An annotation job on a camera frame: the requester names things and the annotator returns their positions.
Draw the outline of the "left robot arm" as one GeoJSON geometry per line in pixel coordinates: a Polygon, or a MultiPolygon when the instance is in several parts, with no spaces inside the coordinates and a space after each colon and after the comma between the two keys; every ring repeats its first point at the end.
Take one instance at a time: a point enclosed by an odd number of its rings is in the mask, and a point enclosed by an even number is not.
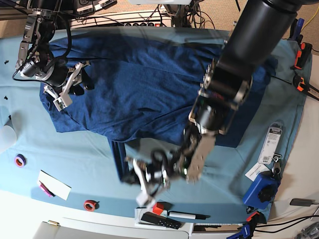
{"type": "Polygon", "coordinates": [[[218,60],[206,70],[189,113],[181,148],[162,157],[165,185],[176,177],[197,181],[218,135],[227,133],[252,87],[252,74],[273,51],[304,0],[249,0],[218,60]]]}

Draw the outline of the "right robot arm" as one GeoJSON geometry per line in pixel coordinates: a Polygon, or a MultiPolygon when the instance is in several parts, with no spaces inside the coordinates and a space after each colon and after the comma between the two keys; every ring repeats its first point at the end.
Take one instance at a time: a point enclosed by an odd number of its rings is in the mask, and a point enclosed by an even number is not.
{"type": "Polygon", "coordinates": [[[80,62],[68,68],[67,57],[72,47],[72,35],[68,21],[74,7],[71,0],[28,0],[24,7],[31,11],[27,17],[24,37],[19,46],[16,73],[20,81],[42,82],[43,91],[54,98],[73,94],[80,96],[85,90],[94,89],[94,83],[85,71],[89,61],[80,62]],[[67,48],[54,56],[49,48],[62,22],[67,32],[67,48]]]}

